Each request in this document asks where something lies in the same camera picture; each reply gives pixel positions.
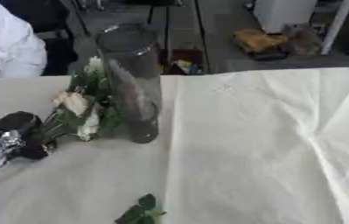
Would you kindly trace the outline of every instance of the floor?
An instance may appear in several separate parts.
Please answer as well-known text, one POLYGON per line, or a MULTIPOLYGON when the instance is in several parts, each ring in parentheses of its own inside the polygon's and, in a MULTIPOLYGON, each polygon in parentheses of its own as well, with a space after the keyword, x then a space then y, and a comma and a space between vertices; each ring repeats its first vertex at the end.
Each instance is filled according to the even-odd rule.
MULTIPOLYGON (((72 9, 70 0, 63 0, 72 9)), ((349 56, 333 51, 329 56, 299 57, 292 56, 285 60, 273 62, 257 62, 250 59, 233 44, 233 33, 241 28, 258 27, 252 14, 243 8, 247 0, 183 0, 183 7, 172 7, 169 12, 170 35, 169 47, 198 48, 205 54, 206 74, 226 72, 308 68, 308 67, 349 67, 349 56)), ((98 11, 94 7, 83 14, 88 29, 93 36, 105 26, 127 21, 147 21, 150 7, 123 6, 117 3, 105 3, 106 10, 98 11)), ((156 8, 152 18, 152 26, 159 33, 159 42, 164 44, 167 10, 156 8)), ((80 28, 80 23, 73 14, 70 24, 77 34, 75 48, 80 60, 72 65, 79 70, 80 65, 96 55, 93 38, 88 38, 80 28)))

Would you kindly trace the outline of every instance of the white cloth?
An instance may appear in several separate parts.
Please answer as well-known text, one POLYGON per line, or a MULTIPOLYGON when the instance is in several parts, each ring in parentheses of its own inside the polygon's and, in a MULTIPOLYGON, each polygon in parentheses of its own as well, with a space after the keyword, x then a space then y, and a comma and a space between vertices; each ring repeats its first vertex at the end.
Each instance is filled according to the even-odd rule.
MULTIPOLYGON (((0 117, 45 116, 66 78, 0 80, 0 117)), ((0 171, 0 224, 349 224, 349 68, 163 77, 161 135, 63 145, 0 171)))
POLYGON ((0 77, 40 76, 45 64, 44 42, 0 4, 0 77))

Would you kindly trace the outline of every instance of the flower bouquet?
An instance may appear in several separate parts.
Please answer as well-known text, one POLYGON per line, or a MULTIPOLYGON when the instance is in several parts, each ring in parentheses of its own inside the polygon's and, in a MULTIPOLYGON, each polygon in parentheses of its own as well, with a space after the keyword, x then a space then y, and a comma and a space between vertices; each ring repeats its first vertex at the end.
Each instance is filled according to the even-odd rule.
POLYGON ((110 78, 101 59, 93 57, 82 74, 72 75, 67 90, 53 99, 54 109, 37 132, 43 144, 62 136, 91 141, 114 134, 122 123, 113 101, 110 78))
POLYGON ((60 137, 81 141, 112 137, 122 124, 110 78, 96 57, 90 59, 82 74, 72 75, 69 87, 52 103, 54 109, 43 122, 26 112, 0 119, 0 167, 13 158, 45 158, 57 148, 60 137))

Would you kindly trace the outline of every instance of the wrapping paper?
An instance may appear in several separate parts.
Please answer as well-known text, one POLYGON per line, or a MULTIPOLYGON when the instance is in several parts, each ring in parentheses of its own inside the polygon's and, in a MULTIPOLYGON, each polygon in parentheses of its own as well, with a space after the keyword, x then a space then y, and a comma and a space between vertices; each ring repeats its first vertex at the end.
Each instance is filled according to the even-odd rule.
MULTIPOLYGON (((0 80, 0 116, 45 116, 66 83, 0 80)), ((145 193, 163 224, 349 224, 349 68, 163 77, 163 92, 153 143, 70 143, 2 169, 0 224, 113 223, 145 193)))

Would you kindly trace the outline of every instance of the green leaves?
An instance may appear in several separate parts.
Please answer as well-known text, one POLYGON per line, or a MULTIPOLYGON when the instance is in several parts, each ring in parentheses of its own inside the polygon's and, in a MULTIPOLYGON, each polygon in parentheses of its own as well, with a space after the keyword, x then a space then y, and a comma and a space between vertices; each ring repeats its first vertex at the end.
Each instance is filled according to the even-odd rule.
POLYGON ((116 224, 155 224, 155 218, 165 212, 154 210, 157 200, 154 195, 147 194, 138 200, 138 205, 132 206, 119 219, 116 224))
POLYGON ((143 216, 143 214, 144 210, 140 206, 132 206, 115 222, 117 224, 133 223, 133 221, 138 221, 139 218, 143 216))
POLYGON ((139 199, 139 205, 144 210, 149 211, 155 208, 155 206, 157 205, 157 200, 155 199, 154 195, 149 193, 139 199))

